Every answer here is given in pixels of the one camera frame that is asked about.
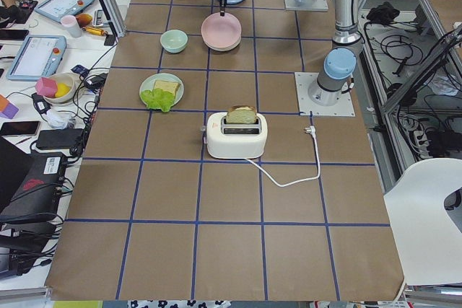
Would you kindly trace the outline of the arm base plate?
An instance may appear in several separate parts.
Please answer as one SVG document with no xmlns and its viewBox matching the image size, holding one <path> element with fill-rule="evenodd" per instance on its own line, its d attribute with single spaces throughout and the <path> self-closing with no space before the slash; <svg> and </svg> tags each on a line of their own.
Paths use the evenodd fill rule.
<svg viewBox="0 0 462 308">
<path fill-rule="evenodd" d="M 318 85 L 318 73 L 295 72 L 295 86 L 299 114 L 306 116 L 354 117 L 352 96 L 349 92 L 327 92 Z"/>
<path fill-rule="evenodd" d="M 327 0 L 315 0 L 311 6 L 308 7 L 296 7 L 293 0 L 284 0 L 285 9 L 293 11 L 309 11 L 309 12 L 327 12 L 328 2 Z"/>
</svg>

